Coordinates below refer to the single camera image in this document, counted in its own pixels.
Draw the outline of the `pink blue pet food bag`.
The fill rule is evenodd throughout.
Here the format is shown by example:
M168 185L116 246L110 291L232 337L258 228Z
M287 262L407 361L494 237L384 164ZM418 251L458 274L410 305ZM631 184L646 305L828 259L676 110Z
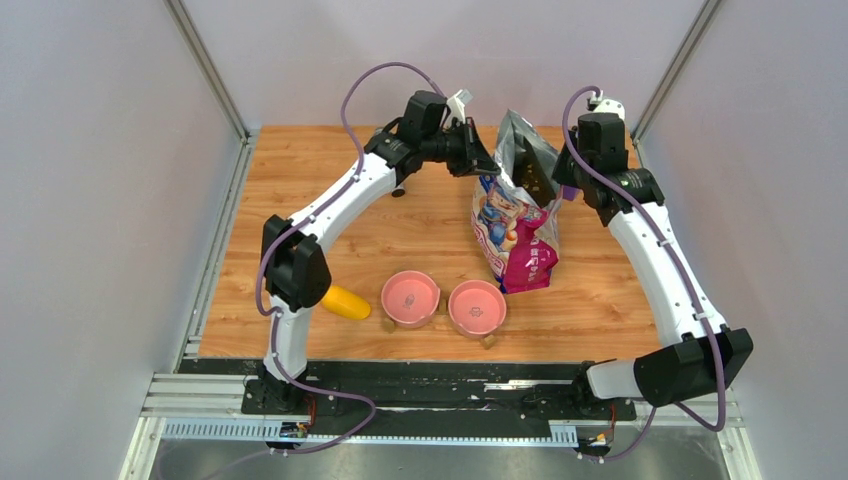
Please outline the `pink blue pet food bag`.
M558 156L529 121L507 111L493 155L500 172L477 179L471 210L476 240L504 294L550 285L559 262Z

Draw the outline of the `yellow plastic scoop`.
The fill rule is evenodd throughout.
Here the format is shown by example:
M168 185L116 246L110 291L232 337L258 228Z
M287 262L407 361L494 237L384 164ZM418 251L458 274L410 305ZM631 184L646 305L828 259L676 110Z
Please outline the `yellow plastic scoop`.
M371 305L363 297L337 285L329 287L320 304L329 312L350 320L364 320L372 312Z

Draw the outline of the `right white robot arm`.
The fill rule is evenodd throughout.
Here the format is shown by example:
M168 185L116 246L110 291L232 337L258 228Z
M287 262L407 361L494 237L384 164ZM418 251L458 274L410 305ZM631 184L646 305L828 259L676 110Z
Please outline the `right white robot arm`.
M660 349L634 359L587 367L571 403L596 417L613 398L654 407L715 393L725 398L753 351L744 328L730 328L699 285L677 244L665 197L654 175L632 168L624 121L590 112L569 132L554 178L583 194L630 261L653 313Z

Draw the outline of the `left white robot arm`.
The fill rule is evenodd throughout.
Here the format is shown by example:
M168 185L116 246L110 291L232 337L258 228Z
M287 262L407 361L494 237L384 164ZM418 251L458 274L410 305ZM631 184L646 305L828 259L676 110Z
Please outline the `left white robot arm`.
M288 218L265 221L254 288L257 310L270 320L269 347L258 369L265 405L293 413L305 403L310 321L332 283L326 254L354 220L426 162L444 164L454 177L499 173L466 112L471 100L466 89L450 97L415 92L403 115L378 129L317 199Z

